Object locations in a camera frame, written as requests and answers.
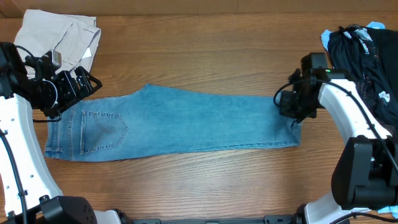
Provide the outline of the light blue denim jeans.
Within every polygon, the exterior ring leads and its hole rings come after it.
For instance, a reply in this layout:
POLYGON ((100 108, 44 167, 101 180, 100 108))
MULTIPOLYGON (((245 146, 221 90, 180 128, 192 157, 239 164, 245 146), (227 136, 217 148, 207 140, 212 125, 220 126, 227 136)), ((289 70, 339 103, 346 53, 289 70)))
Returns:
POLYGON ((49 123, 47 157, 103 162, 165 154, 298 146, 301 126, 269 96, 197 93, 146 85, 83 100, 49 123))

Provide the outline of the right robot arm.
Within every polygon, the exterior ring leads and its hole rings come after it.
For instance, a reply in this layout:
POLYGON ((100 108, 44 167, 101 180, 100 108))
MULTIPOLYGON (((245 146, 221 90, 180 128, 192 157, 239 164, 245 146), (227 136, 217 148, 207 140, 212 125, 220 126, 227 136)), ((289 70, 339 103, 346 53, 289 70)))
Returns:
POLYGON ((369 217, 387 223, 395 218, 376 215, 397 205, 397 139, 368 110, 353 78, 345 70, 328 68, 323 53, 310 53, 282 86, 274 104, 282 116, 301 123, 326 109, 345 148, 333 171, 331 190, 317 201, 299 207, 293 215, 265 217, 266 223, 349 223, 369 217))

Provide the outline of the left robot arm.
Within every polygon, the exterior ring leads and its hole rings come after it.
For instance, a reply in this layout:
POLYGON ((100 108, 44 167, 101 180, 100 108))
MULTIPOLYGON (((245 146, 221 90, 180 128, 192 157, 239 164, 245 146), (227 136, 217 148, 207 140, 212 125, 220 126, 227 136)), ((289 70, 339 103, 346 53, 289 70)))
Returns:
POLYGON ((119 210, 97 211, 83 197, 64 196, 47 167, 35 133, 33 110, 43 123, 92 95, 102 83, 83 67, 73 78, 60 70, 61 55, 21 58, 20 46, 1 42, 1 180, 7 223, 126 223, 119 210))

